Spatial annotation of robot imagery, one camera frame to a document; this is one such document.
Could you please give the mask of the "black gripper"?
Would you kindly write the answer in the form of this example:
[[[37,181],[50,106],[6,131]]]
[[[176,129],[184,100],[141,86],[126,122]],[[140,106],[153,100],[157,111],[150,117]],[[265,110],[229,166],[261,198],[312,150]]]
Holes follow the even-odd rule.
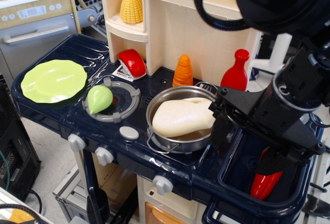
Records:
[[[256,173],[293,171],[325,152],[321,141],[301,117],[318,109],[325,89],[324,76],[281,69],[259,92],[220,87],[210,110],[216,118],[211,143],[216,150],[231,144],[239,129],[270,145],[260,156]]]

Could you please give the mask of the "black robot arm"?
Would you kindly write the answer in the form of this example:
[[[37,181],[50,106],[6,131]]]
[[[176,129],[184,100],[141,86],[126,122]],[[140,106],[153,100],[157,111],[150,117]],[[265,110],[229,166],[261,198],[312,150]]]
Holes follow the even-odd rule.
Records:
[[[236,1],[242,19],[233,21],[210,16],[203,0],[194,3],[201,18],[213,28],[287,33],[303,43],[265,90],[220,87],[210,106],[216,118],[211,135],[214,146],[221,144],[233,125],[239,126],[269,144],[256,172],[270,175],[325,151],[301,117],[321,105],[329,106],[329,0]]]

